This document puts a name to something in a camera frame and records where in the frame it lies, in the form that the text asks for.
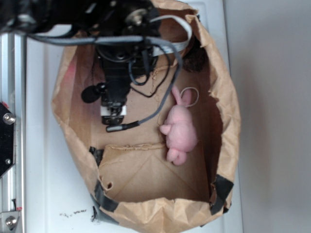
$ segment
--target black tape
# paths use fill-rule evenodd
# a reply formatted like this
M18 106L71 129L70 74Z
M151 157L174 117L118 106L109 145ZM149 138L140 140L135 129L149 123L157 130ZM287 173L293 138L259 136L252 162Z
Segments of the black tape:
M229 193L232 190L233 182L227 180L225 177L216 175L216 181L214 182L217 198L210 211L212 215L218 213L223 209L225 205L225 200L227 199Z
M109 215L105 214L103 211L100 210L99 203L93 198L92 195L91 195L91 198L92 198L92 200L94 202L94 207L95 207L95 210L96 210L96 212L94 213L94 218L95 219L98 219L98 220L103 221L103 222L112 223L112 224L115 224L115 225L119 224L112 217L110 217Z
M104 190L99 181L97 181L95 187L95 198L101 207L110 212L114 212L119 204L116 201L105 196Z
M97 166L99 166L99 164L103 159L104 150L97 150L95 147L90 147L89 152L91 152L94 155Z

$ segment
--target cardboard flap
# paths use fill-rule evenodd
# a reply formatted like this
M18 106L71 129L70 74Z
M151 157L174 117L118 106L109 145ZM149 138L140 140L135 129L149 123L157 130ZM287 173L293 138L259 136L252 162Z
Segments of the cardboard flap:
M188 161L182 166L166 161L166 153L164 144L106 146L99 166L106 195L118 202L140 202L163 197L208 202L202 144L199 143L188 153Z

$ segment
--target pink plush toy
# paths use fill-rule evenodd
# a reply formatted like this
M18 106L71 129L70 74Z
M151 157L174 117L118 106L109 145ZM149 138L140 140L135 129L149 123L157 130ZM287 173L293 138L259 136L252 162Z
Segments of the pink plush toy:
M194 149L198 139L191 113L187 109L191 102L191 90L186 88L181 97L178 88L174 86L172 94L177 105L170 110L164 125L160 126L160 131L166 135L166 145L169 148L166 159L175 165L182 165L187 159L187 152Z

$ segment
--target brown paper bag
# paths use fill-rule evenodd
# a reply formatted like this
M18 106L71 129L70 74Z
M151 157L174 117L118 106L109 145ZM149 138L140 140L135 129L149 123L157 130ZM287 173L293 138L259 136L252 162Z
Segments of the brown paper bag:
M165 159L167 148L159 125L175 104L172 96L156 117L139 127L106 132L101 124L100 102L86 104L80 97L86 87L104 77L91 45L65 49L52 108L94 200L98 218L138 232L174 233L211 222L229 209L241 121L233 83L215 42L198 20L197 11L174 0L153 3L162 15L184 18L202 47L191 50L192 40L182 51L185 64L193 67L183 69L176 81L180 90L193 86L200 93L198 103L189 108L200 142L188 153L187 162L174 166ZM187 38L172 20L164 20L160 32L173 42ZM193 59L198 54L207 57ZM152 79L141 91L154 90L165 75L165 62L160 56ZM172 66L170 78L174 71ZM124 123L154 112L170 78L154 98L131 91Z

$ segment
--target white cable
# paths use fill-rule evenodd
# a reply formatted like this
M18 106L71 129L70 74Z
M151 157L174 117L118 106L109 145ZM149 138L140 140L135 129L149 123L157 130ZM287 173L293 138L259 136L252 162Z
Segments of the white cable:
M152 20L150 20L150 22L152 23L152 22L167 19L167 18L174 19L187 32L187 40L186 41L172 43L175 46L176 50L178 52L180 52L188 46L190 39L191 39L191 36L192 36L192 28L188 24L188 22L185 21L184 19L177 17L177 16L172 16L172 15L159 16L159 17L156 17L156 18L153 18ZM169 48L167 46L161 46L161 47L163 48L165 53L173 53L173 50L171 48ZM164 53L161 49L154 47L154 54L153 54L154 57L162 55L162 54L164 54Z

